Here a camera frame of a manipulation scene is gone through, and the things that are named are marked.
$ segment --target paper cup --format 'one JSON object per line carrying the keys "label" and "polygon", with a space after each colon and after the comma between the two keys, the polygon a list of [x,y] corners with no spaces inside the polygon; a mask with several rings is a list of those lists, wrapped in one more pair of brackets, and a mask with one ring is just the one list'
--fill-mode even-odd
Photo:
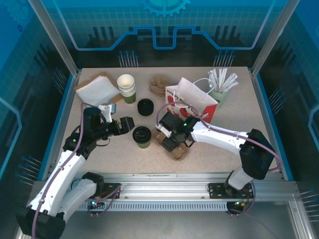
{"label": "paper cup", "polygon": [[117,84],[120,89],[127,90],[133,87],[133,85],[135,86],[135,80],[133,76],[124,74],[118,78]]}
{"label": "paper cup", "polygon": [[135,92],[136,91],[136,88],[135,86],[131,89],[128,89],[128,90],[122,90],[122,89],[119,89],[121,93],[124,93],[124,94],[130,94],[132,92]]}
{"label": "paper cup", "polygon": [[219,110],[222,107],[223,103],[225,102],[227,92],[217,93],[215,91],[211,91],[208,94],[212,96],[218,102],[217,109]]}
{"label": "paper cup", "polygon": [[131,93],[122,93],[121,92],[121,95],[123,96],[124,101],[127,104],[133,104],[136,101],[136,91],[135,90]]}
{"label": "paper cup", "polygon": [[147,148],[151,143],[152,132],[145,126],[137,127],[133,131],[133,139],[140,148]]}

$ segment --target black cup lid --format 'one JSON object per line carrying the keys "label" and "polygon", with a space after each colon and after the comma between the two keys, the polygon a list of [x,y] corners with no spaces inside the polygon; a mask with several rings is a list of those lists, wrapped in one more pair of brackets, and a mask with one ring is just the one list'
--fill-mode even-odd
{"label": "black cup lid", "polygon": [[142,99],[138,103],[138,111],[142,116],[150,116],[154,111],[154,104],[149,99]]}
{"label": "black cup lid", "polygon": [[137,127],[133,131],[133,139],[136,143],[146,143],[152,137],[152,133],[149,128],[145,126]]}

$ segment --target green cup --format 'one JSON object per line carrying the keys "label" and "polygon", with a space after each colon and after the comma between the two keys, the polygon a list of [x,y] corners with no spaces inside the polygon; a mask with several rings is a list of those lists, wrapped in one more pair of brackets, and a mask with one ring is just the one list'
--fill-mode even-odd
{"label": "green cup", "polygon": [[133,104],[136,101],[136,92],[134,92],[134,94],[131,96],[125,96],[124,94],[122,95],[127,104]]}
{"label": "green cup", "polygon": [[151,143],[152,132],[145,126],[137,127],[133,131],[133,139],[140,148],[147,148]]}
{"label": "green cup", "polygon": [[208,94],[212,96],[218,102],[217,109],[219,110],[222,107],[223,103],[225,102],[227,92],[217,93],[215,91],[211,91]]}

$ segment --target robotic arm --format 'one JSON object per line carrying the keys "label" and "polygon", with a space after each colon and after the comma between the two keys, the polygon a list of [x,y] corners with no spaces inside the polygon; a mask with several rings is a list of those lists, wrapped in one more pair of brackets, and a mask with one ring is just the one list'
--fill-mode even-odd
{"label": "robotic arm", "polygon": [[[229,175],[224,184],[229,196],[234,195],[236,190],[241,190],[253,179],[264,179],[274,158],[271,153],[244,139],[208,129],[199,118],[188,117],[183,121],[167,112],[156,127],[166,135],[162,146],[169,152],[179,147],[181,143],[191,147],[194,142],[204,142],[225,148],[239,155],[242,165]],[[253,139],[273,150],[259,130],[252,129],[250,133],[247,133],[231,131],[210,124],[209,127]]]}
{"label": "robotic arm", "polygon": [[90,172],[82,177],[75,189],[65,197],[63,196],[77,171],[88,159],[92,150],[96,148],[97,141],[107,140],[112,135],[128,133],[134,128],[135,124],[131,117],[120,118],[117,121],[113,120],[111,115],[115,112],[116,104],[99,106],[99,108],[90,107],[84,110],[83,137],[76,154],[53,180],[45,200],[41,200],[42,194],[54,173],[74,151],[80,137],[80,133],[76,133],[79,126],[66,139],[63,146],[64,151],[61,153],[56,167],[41,191],[29,203],[27,208],[20,208],[16,214],[17,221],[24,234],[31,235],[32,221],[40,203],[42,205],[36,224],[37,238],[58,239],[61,237],[68,219],[83,202],[90,197],[102,197],[102,193],[104,193],[104,178]]}

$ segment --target paper bag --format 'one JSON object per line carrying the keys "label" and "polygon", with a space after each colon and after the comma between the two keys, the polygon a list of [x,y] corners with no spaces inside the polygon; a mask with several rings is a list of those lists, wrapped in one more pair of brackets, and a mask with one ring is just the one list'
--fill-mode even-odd
{"label": "paper bag", "polygon": [[[168,86],[165,89],[165,103],[185,102],[195,107],[200,116],[207,123],[210,123],[216,111],[218,102],[208,93],[198,88],[195,83],[182,78],[177,86]],[[184,105],[170,105],[167,108],[176,117],[185,120],[188,116],[198,117],[197,113],[190,107]]]}

